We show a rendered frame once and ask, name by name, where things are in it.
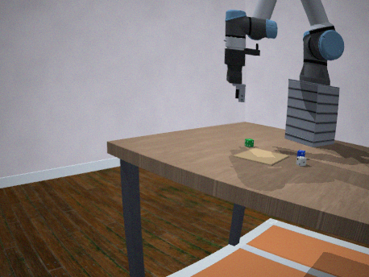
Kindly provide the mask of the tan flat mat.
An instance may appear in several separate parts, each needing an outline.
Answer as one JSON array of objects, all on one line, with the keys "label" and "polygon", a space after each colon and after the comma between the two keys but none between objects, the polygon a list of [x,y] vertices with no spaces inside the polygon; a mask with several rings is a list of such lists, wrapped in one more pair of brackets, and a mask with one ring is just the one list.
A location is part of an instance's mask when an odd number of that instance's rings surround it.
[{"label": "tan flat mat", "polygon": [[271,166],[283,159],[288,158],[288,155],[282,155],[279,153],[254,148],[249,151],[244,151],[237,155],[233,155],[233,157]]}]

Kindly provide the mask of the blue die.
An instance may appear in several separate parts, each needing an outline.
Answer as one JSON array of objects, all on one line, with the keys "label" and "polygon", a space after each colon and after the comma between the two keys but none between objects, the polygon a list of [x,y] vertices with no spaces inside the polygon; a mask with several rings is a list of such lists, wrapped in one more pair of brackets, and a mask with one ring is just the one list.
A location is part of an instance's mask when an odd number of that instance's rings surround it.
[{"label": "blue die", "polygon": [[304,156],[305,157],[305,151],[299,150],[297,152],[297,156]]}]

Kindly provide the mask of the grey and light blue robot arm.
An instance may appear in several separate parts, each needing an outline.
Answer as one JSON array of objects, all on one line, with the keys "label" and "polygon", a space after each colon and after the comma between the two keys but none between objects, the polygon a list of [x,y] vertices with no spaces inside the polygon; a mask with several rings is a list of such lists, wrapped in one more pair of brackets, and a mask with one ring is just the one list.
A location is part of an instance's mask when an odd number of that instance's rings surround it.
[{"label": "grey and light blue robot arm", "polygon": [[[228,10],[225,20],[226,36],[245,39],[247,35],[253,40],[275,39],[277,24],[269,19],[276,1],[258,0],[252,15],[254,18],[246,16],[246,12],[242,10]],[[336,60],[342,55],[344,41],[329,22],[321,0],[301,0],[301,3],[310,28],[303,37],[304,63],[300,81],[330,85],[327,60]]]}]

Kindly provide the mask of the green die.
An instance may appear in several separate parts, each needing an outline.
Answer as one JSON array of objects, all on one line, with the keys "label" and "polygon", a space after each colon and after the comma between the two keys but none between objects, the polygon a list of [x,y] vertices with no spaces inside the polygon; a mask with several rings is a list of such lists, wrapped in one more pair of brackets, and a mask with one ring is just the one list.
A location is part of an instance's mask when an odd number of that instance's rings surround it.
[{"label": "green die", "polygon": [[246,147],[253,147],[254,146],[254,140],[251,138],[245,139],[245,146]]}]

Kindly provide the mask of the grey die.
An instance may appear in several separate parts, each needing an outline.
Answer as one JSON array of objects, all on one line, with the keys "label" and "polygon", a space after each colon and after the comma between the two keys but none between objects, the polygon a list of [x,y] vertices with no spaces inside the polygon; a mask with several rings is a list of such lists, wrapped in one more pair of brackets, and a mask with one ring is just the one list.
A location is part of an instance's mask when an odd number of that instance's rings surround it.
[{"label": "grey die", "polygon": [[307,158],[305,158],[304,156],[298,156],[296,159],[296,165],[302,167],[306,165],[306,160]]}]

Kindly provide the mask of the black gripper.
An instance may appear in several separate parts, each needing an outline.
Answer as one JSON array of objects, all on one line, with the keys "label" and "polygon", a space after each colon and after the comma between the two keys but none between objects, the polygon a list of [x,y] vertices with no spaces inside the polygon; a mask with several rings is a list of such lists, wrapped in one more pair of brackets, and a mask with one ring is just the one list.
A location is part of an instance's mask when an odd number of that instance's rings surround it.
[{"label": "black gripper", "polygon": [[246,48],[246,39],[226,37],[223,41],[225,41],[226,46],[226,80],[233,86],[236,86],[235,98],[238,98],[238,102],[245,102],[246,85],[242,84],[242,69],[245,66],[245,54],[260,56],[259,44],[256,44],[256,49],[249,49]]}]

